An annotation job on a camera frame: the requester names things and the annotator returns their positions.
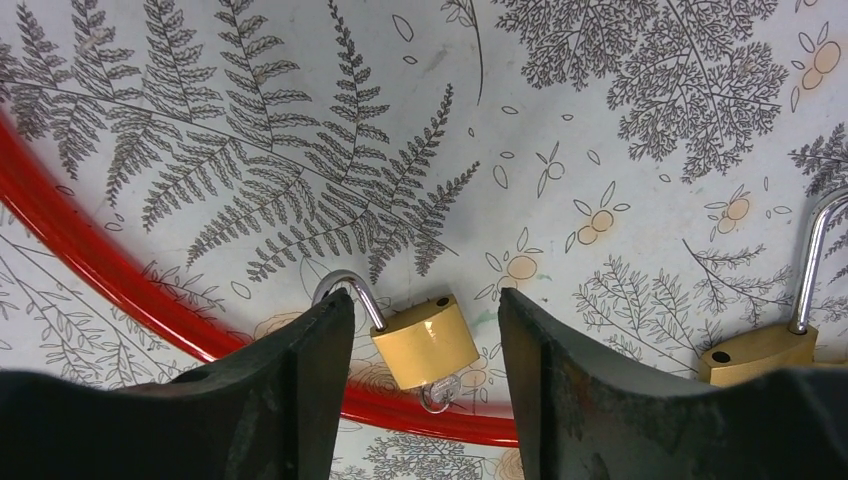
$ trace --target padlock body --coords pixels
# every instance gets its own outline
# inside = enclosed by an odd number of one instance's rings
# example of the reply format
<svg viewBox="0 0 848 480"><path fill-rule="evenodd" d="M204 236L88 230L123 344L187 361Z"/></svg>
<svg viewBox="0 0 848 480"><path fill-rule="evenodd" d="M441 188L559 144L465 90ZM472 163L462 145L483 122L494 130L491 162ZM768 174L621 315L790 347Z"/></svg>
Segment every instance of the padlock body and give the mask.
<svg viewBox="0 0 848 480"><path fill-rule="evenodd" d="M402 390L421 387L480 357L453 295L439 297L388 319L371 338Z"/></svg>
<svg viewBox="0 0 848 480"><path fill-rule="evenodd" d="M796 335L785 323L738 335L707 350L698 365L698 379L729 387L781 367L813 363L819 331L807 327Z"/></svg>

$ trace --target red hoop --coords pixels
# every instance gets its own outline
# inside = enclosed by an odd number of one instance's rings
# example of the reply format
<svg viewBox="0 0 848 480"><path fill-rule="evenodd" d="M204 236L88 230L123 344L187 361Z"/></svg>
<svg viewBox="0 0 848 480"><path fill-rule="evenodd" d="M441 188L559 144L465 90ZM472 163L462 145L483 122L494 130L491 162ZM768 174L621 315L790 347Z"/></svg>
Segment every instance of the red hoop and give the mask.
<svg viewBox="0 0 848 480"><path fill-rule="evenodd" d="M212 361L243 343L198 322L151 285L116 245L88 227L47 180L8 123L0 125L0 199L56 256L92 288L172 345ZM480 445L517 447L512 419L445 412L427 413L417 397L375 395L347 387L342 418L401 432Z"/></svg>

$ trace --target patterned surface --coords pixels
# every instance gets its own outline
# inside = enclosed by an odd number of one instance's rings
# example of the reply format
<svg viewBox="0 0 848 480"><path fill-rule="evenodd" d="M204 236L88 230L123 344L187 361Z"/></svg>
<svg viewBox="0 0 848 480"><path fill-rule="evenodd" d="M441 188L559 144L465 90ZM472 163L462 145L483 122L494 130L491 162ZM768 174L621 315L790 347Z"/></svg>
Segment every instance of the patterned surface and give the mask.
<svg viewBox="0 0 848 480"><path fill-rule="evenodd" d="M624 355L691 376L781 321L798 233L846 184L836 0L2 2L0 99L95 228L234 335L335 268L387 313L456 294L508 403L495 312L518 287ZM848 233L814 324L845 358ZM103 388L193 362L4 213L0 365ZM361 308L351 381L397 387ZM343 422L336 478L520 478L514 451Z"/></svg>

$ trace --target brass padlock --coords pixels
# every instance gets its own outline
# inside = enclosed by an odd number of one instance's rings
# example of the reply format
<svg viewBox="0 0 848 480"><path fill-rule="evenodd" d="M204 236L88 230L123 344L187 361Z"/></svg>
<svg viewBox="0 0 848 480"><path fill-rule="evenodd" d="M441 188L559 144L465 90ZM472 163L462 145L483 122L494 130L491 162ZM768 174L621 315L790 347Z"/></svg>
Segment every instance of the brass padlock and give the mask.
<svg viewBox="0 0 848 480"><path fill-rule="evenodd" d="M337 270L318 284L313 304L341 282L356 291L371 317L371 339L398 387L419 388L422 406L432 413L446 410L459 393L459 377L454 374L480 357L456 298L446 295L429 300L387 322L365 281L351 271Z"/></svg>
<svg viewBox="0 0 848 480"><path fill-rule="evenodd" d="M822 198L813 209L804 237L802 271L795 288L788 327L777 324L760 328L707 350L699 362L699 380L726 387L781 367L841 365L814 363L819 332L809 325L809 319L827 225L833 214L846 204L848 189L841 189Z"/></svg>

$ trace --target silver shackle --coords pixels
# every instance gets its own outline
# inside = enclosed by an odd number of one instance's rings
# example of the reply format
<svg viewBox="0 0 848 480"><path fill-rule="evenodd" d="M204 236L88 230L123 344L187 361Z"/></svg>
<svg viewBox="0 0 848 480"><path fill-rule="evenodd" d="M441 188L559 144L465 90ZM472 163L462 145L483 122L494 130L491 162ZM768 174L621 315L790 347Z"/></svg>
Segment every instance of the silver shackle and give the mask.
<svg viewBox="0 0 848 480"><path fill-rule="evenodd" d="M810 322L813 293L816 289L816 274L821 261L822 245L827 225L837 210L848 204L848 188L840 188L825 195L813 208L801 249L801 277L795 288L792 304L792 320L789 331L796 335L807 332Z"/></svg>
<svg viewBox="0 0 848 480"><path fill-rule="evenodd" d="M382 332L388 328L386 318L383 316L383 312L380 311L380 307L377 305L377 301L374 300L374 296L371 295L371 290L368 289L365 280L350 270L336 270L322 278L318 282L318 287L315 288L315 293L312 295L312 306L321 303L321 300L324 300L330 294L333 287L339 283L347 283L356 291L356 294L359 295L359 299L362 301L362 305L365 307L365 311L368 312L368 316L374 322L375 330Z"/></svg>

